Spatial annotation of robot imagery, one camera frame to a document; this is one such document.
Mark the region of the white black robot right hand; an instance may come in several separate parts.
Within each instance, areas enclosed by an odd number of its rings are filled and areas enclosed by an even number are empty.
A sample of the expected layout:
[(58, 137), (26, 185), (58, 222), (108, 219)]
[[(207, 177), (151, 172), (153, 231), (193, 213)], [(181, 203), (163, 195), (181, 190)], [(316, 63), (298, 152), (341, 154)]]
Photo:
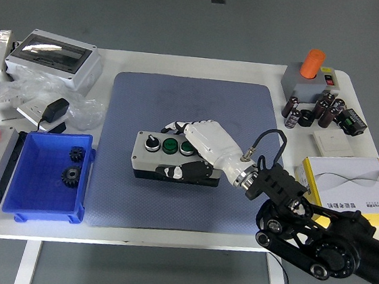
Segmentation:
[(236, 141), (216, 121), (174, 121), (161, 133), (170, 131), (183, 134), (204, 160), (224, 172), (232, 186), (240, 186), (252, 172), (254, 161), (244, 156)]

